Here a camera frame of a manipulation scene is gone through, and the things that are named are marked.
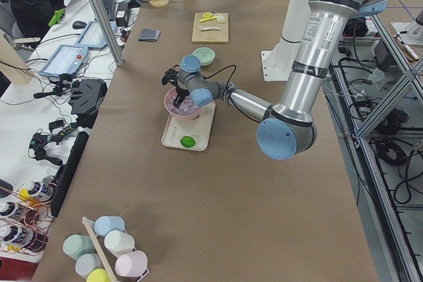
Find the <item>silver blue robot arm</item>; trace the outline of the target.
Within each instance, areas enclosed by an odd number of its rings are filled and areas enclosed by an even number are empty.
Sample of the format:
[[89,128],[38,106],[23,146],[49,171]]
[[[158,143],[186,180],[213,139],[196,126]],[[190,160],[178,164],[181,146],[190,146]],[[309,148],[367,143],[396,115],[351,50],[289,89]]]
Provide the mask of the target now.
[[382,12],[387,0],[308,0],[311,15],[291,66],[281,100],[271,104],[237,88],[230,81],[208,81],[200,60],[186,55],[179,71],[162,82],[176,87],[177,100],[189,96],[196,106],[222,99],[259,123],[260,150],[275,160],[309,149],[317,138],[311,110],[334,51],[349,19]]

